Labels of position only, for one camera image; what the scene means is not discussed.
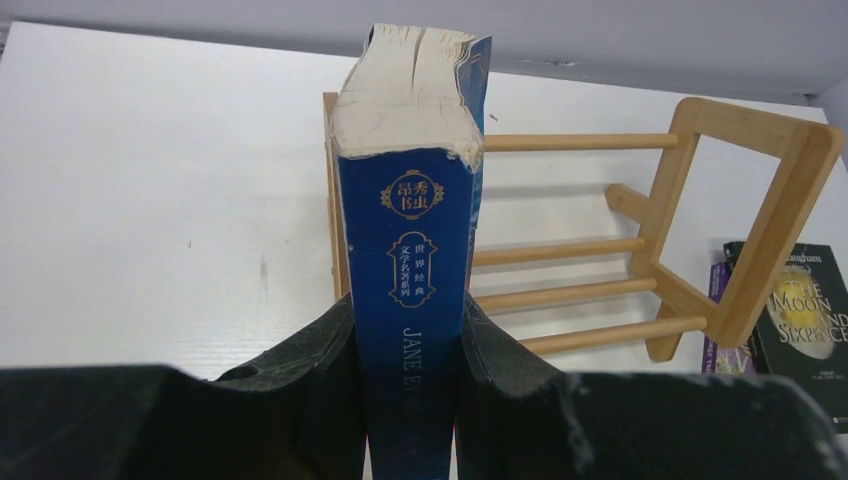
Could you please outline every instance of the blue book spine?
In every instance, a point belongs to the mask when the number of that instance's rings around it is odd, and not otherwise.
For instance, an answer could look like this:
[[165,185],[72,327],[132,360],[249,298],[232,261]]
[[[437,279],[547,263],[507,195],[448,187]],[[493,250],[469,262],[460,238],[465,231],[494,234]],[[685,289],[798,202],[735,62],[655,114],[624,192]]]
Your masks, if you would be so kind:
[[[490,40],[456,69],[482,129]],[[447,479],[476,170],[442,149],[337,158],[375,479]]]

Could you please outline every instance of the white table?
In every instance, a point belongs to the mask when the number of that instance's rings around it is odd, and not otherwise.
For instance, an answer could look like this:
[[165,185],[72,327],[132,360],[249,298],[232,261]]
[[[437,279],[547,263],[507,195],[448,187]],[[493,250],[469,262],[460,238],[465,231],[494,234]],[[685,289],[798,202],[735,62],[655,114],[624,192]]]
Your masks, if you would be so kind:
[[[367,26],[363,25],[363,34]],[[0,366],[165,362],[204,378],[333,302],[321,92],[354,60],[17,23],[0,63]],[[492,74],[487,133],[664,132],[682,95]],[[734,102],[824,121],[818,109]],[[478,248],[633,235],[603,189],[658,151],[491,154]],[[777,162],[704,138],[662,261],[706,290]],[[848,172],[801,240],[848,269]],[[491,294],[621,278],[623,256],[475,270]],[[653,318],[650,294],[496,315],[518,338]],[[699,371],[700,333],[551,355],[563,369]]]

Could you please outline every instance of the black book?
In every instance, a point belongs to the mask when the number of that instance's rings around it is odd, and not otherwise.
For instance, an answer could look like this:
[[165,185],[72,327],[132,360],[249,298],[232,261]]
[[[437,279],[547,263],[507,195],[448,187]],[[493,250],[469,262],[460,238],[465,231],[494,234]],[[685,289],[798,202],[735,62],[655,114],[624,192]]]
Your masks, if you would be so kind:
[[[731,268],[743,245],[724,245]],[[829,246],[795,245],[749,346],[757,373],[791,378],[848,433],[848,291]]]

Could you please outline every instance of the wooden book stand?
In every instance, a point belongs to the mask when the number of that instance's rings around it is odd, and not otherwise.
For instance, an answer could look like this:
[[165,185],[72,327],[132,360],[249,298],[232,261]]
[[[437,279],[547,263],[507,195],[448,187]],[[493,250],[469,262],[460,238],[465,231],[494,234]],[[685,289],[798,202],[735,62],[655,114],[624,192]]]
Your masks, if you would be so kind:
[[[325,130],[336,94],[324,94]],[[780,159],[730,283],[719,304],[659,262],[698,139],[707,135]],[[607,204],[640,225],[635,238],[479,251],[474,266],[535,262],[630,252],[632,278],[477,297],[487,312],[588,298],[653,291],[662,300],[654,321],[531,338],[521,343],[536,354],[644,339],[654,361],[674,356],[684,332],[702,330],[722,347],[743,345],[765,305],[801,229],[843,148],[842,132],[828,125],[702,98],[685,98],[669,133],[617,135],[487,135],[494,152],[540,150],[663,150],[651,193],[623,184],[606,190]],[[330,234],[336,299],[349,289],[347,253],[334,161],[327,143]]]

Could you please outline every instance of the book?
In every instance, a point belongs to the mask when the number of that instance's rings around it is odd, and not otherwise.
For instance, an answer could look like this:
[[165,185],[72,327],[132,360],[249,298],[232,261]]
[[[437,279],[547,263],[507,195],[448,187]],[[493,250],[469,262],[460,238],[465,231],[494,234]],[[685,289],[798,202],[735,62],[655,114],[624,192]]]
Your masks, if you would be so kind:
[[[719,262],[710,268],[710,299],[716,303],[721,301],[727,282],[730,281],[730,265]],[[748,346],[739,348],[718,348],[718,345],[704,336],[704,355],[701,361],[701,373],[718,373],[725,375],[754,375],[754,362],[751,360],[751,350]]]
[[[725,244],[731,268],[743,246]],[[757,373],[791,378],[848,433],[848,291],[829,246],[794,246],[749,346]]]
[[374,25],[331,116],[376,479],[448,478],[490,49]]

